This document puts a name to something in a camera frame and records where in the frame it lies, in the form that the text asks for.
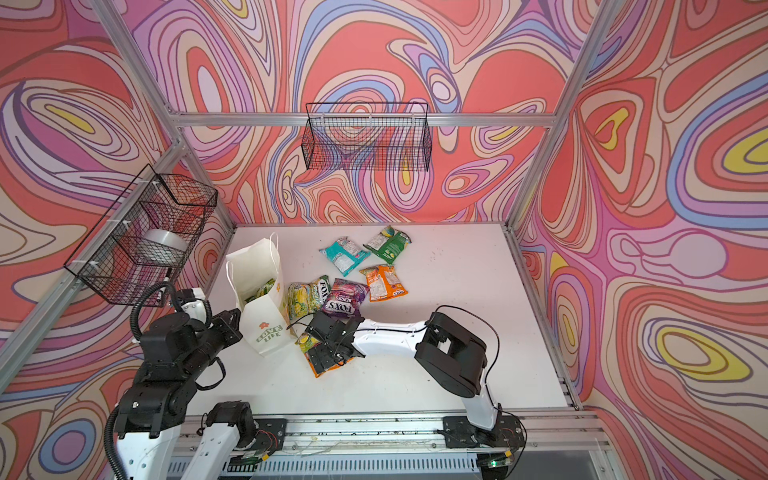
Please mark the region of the orange Fox's candy packet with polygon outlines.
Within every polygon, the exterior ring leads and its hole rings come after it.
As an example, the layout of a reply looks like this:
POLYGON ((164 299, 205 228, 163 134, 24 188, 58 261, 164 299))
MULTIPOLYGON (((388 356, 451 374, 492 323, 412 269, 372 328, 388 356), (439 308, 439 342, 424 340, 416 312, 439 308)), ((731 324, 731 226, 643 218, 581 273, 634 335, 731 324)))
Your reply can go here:
POLYGON ((308 333, 301 334, 296 345, 303 353, 316 378, 341 368, 353 358, 358 357, 358 352, 350 344, 333 340, 319 340, 308 333))

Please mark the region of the purple Fox's candy packet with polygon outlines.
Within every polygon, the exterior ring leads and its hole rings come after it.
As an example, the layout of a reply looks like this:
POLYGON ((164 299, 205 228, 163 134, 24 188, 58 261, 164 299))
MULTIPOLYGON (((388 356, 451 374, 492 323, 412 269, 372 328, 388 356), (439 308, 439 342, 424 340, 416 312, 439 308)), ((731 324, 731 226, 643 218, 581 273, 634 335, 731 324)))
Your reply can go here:
POLYGON ((365 284, 337 278, 334 280, 321 311, 329 316, 339 318, 360 317, 360 307, 368 292, 368 286, 365 284))

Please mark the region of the orange white snack packet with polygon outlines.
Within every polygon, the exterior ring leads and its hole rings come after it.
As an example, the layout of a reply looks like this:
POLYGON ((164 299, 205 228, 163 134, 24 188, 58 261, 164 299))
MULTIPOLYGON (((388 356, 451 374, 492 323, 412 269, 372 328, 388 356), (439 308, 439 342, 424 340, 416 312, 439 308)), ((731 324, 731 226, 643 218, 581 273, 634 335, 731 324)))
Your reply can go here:
POLYGON ((371 266, 361 269, 359 273, 365 277, 371 302, 392 300, 408 294, 391 265, 371 266))

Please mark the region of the white paper gift bag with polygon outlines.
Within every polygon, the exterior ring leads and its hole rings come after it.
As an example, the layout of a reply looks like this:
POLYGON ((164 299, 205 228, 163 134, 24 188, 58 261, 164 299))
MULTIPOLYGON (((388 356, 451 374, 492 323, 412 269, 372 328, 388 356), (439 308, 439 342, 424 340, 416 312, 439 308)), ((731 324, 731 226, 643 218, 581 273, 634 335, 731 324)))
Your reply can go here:
POLYGON ((272 232, 226 256, 225 272, 241 310, 240 332, 243 340, 260 356, 266 357, 291 342, 289 315, 285 293, 279 237, 272 232), (248 304, 244 300, 269 279, 276 283, 272 290, 248 304))

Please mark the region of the green yellow Fox's candy packet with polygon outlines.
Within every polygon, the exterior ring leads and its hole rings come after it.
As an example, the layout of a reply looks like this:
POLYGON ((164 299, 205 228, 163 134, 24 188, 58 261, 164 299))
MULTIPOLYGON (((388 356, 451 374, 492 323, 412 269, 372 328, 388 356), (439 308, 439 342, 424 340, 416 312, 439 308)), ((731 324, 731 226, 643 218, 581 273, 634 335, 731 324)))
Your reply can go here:
POLYGON ((269 279, 261 287, 259 287, 253 294, 248 296, 244 300, 244 303, 248 304, 248 303, 250 303, 250 302, 252 302, 254 300, 259 299, 260 297, 262 297, 264 295, 267 295, 272 290, 272 288, 274 287, 275 283, 276 283, 276 280, 274 278, 269 279))

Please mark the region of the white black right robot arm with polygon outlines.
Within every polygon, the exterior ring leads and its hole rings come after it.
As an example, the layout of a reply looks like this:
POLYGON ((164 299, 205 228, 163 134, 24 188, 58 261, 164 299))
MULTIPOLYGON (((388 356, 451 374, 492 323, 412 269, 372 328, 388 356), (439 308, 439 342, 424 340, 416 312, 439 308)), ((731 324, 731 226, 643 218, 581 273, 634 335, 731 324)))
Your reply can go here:
POLYGON ((498 410, 484 377, 489 366, 487 344, 438 310, 427 320, 411 324, 382 323, 361 316, 344 320, 317 312, 299 344, 317 377, 354 358, 412 359, 440 387, 462 400, 472 427, 486 432, 496 427, 498 410))

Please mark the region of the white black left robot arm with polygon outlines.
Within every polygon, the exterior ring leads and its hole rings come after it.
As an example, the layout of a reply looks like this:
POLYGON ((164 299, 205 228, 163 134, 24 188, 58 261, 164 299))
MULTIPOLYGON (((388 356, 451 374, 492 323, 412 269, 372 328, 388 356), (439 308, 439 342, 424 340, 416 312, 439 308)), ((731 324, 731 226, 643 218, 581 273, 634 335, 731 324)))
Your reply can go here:
POLYGON ((132 385, 110 412, 103 449, 117 479, 164 479, 188 406, 204 391, 198 381, 222 350, 239 343, 242 311, 214 314, 203 301, 193 317, 193 290, 169 281, 147 287, 135 301, 129 327, 143 352, 132 385))

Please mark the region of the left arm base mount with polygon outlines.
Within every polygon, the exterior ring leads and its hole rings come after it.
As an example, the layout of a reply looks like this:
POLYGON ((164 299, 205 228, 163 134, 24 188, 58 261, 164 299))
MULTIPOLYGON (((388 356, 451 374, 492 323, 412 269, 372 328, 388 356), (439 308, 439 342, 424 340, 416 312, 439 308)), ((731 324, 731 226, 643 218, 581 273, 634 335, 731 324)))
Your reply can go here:
POLYGON ((235 455, 272 455, 283 449, 288 421, 285 418, 260 417, 253 427, 239 427, 225 422, 203 424, 197 431, 197 452, 204 457, 217 455, 228 459, 235 455))

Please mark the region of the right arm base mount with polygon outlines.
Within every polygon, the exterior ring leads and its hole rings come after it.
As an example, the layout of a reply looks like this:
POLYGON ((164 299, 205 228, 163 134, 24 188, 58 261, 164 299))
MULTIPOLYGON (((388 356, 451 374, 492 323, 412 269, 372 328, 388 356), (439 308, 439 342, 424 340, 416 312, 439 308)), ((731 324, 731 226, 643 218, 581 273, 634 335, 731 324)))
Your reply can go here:
POLYGON ((449 449, 506 448, 517 450, 527 442, 527 433, 520 419, 503 413, 490 430, 483 430, 469 423, 466 417, 446 416, 436 433, 443 437, 449 449))

